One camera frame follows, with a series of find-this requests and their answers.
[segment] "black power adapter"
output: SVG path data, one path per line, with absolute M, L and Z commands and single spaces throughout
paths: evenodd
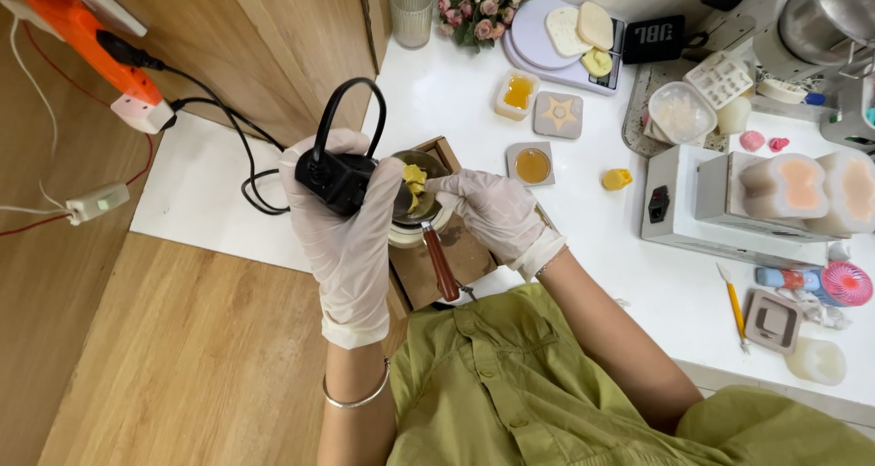
M 334 120 L 334 113 L 343 94 L 357 83 L 365 83 L 374 92 L 380 105 L 380 117 L 367 154 L 330 154 L 325 151 L 328 132 Z M 322 113 L 316 143 L 304 152 L 295 167 L 295 179 L 321 199 L 329 210 L 340 216 L 354 215 L 365 200 L 367 182 L 376 169 L 377 161 L 372 157 L 386 124 L 386 101 L 380 89 L 369 78 L 359 77 L 344 82 L 334 91 Z

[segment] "person's left hand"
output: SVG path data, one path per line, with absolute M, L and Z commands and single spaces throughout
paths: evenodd
M 283 152 L 279 172 L 289 199 L 291 226 L 319 282 L 322 335 L 352 349 L 388 334 L 388 232 L 404 164 L 395 158 L 381 160 L 367 183 L 361 210 L 341 218 L 295 180 L 298 159 L 314 141 L 315 137 L 304 139 Z M 368 142 L 362 133 L 331 130 L 325 150 L 361 155 Z

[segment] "pink wax piece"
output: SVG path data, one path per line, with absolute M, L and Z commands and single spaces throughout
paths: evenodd
M 768 149 L 776 154 L 790 144 L 790 138 L 772 138 L 768 141 Z
M 741 138 L 738 139 L 741 146 L 749 152 L 756 152 L 766 144 L 766 137 L 760 132 L 744 132 L 741 133 Z

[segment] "yellow pen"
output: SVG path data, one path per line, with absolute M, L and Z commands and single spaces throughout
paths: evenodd
M 723 278 L 723 281 L 726 282 L 726 290 L 729 291 L 729 302 L 732 303 L 732 313 L 735 314 L 735 324 L 738 326 L 738 336 L 741 337 L 741 349 L 743 349 L 746 354 L 750 355 L 750 342 L 747 339 L 747 335 L 745 335 L 745 317 L 744 315 L 741 315 L 741 306 L 738 305 L 738 296 L 735 294 L 735 287 L 732 285 L 732 277 L 726 268 L 720 266 L 720 263 L 716 263 L 716 269 L 720 271 L 720 276 Z

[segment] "glove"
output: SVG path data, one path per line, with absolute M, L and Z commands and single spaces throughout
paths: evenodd
M 322 336 L 352 349 L 388 334 L 388 232 L 404 165 L 395 158 L 381 160 L 367 183 L 361 210 L 341 218 L 295 180 L 298 158 L 314 141 L 315 137 L 307 138 L 283 152 L 279 172 L 291 208 L 291 227 L 319 282 Z M 365 154 L 368 141 L 362 133 L 331 130 L 325 150 Z
M 425 181 L 425 190 L 461 215 L 474 237 L 526 282 L 565 245 L 535 213 L 535 196 L 508 177 L 463 169 Z

